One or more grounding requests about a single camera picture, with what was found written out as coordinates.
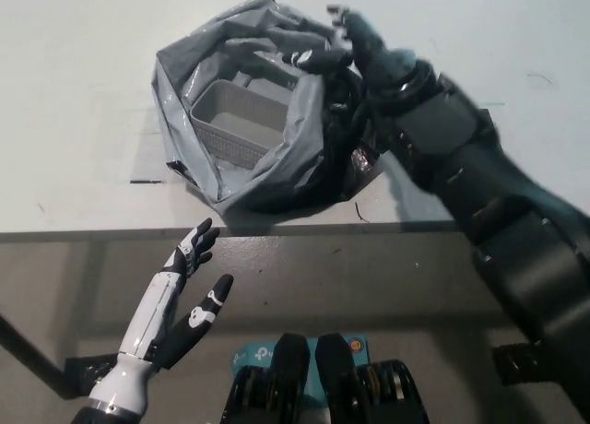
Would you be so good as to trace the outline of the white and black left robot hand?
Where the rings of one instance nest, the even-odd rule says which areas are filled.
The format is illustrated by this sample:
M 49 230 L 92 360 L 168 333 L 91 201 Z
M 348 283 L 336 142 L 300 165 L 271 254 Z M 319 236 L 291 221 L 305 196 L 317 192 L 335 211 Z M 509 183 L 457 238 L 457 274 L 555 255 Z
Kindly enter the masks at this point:
M 177 323 L 174 317 L 186 283 L 212 257 L 219 229 L 210 218 L 192 229 L 173 249 L 151 279 L 124 335 L 119 350 L 171 369 L 208 332 L 230 293 L 234 277 L 225 274 L 206 296 Z

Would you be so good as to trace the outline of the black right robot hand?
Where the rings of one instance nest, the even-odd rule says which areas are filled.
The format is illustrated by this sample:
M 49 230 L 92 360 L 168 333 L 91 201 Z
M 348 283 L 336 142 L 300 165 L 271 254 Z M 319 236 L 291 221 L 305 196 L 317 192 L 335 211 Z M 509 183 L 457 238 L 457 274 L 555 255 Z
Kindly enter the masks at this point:
M 355 65 L 366 83 L 399 84 L 417 68 L 418 59 L 411 50 L 390 50 L 381 35 L 359 12 L 343 5 L 329 5 L 332 25 L 342 30 L 342 39 L 350 48 L 308 49 L 287 53 L 282 61 L 311 75 L 328 75 Z

